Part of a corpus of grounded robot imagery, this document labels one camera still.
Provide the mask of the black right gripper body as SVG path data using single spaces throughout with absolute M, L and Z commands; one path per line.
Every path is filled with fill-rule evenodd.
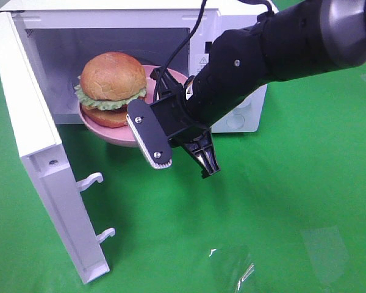
M 194 121 L 210 128 L 212 133 L 255 132 L 259 127 L 262 112 L 262 86 L 255 81 L 239 84 L 232 81 L 226 85 L 218 76 L 209 71 L 201 71 L 188 78 L 182 94 L 182 103 Z M 226 120 L 231 114 L 241 114 L 245 124 L 241 129 L 231 129 Z M 170 145 L 178 147 L 175 139 Z

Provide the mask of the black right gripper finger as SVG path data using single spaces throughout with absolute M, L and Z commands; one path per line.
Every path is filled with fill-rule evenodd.
M 151 71 L 150 78 L 156 81 L 155 95 L 177 93 L 186 82 L 186 76 L 172 69 L 166 69 L 162 74 L 162 68 L 155 68 Z
M 178 142 L 201 167 L 202 179 L 208 178 L 220 171 L 210 128 L 203 129 L 202 133 L 195 138 L 179 139 Z

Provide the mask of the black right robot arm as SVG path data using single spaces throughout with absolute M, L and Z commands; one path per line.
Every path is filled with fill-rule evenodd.
M 154 168 L 171 165 L 171 147 L 182 147 L 202 176 L 219 170 L 210 127 L 260 86 L 366 62 L 366 1 L 303 1 L 258 16 L 255 25 L 224 31 L 207 65 L 185 84 L 157 68 L 151 110 L 155 126 L 143 147 Z

